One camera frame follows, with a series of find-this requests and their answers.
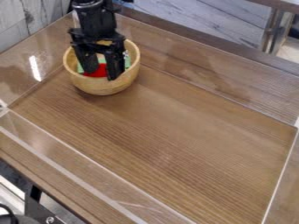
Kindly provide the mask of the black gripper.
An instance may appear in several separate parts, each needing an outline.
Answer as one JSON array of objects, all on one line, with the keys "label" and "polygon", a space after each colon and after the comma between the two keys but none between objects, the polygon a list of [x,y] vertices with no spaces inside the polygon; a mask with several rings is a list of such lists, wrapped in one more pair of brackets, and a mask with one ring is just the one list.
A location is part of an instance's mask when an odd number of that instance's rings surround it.
[{"label": "black gripper", "polygon": [[125,36],[116,31],[96,37],[80,28],[69,28],[71,46],[83,70],[91,74],[99,69],[96,53],[104,53],[107,61],[107,79],[113,81],[125,71]]}]

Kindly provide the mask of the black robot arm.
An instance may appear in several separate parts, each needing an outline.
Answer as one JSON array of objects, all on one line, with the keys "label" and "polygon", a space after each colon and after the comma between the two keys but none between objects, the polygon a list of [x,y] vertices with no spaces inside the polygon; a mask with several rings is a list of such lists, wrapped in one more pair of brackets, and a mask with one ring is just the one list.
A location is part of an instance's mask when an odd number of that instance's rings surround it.
[{"label": "black robot arm", "polygon": [[125,36],[117,33],[117,9],[112,0],[73,0],[79,28],[69,28],[71,46],[87,73],[99,69],[97,54],[107,62],[107,79],[113,81],[125,71]]}]

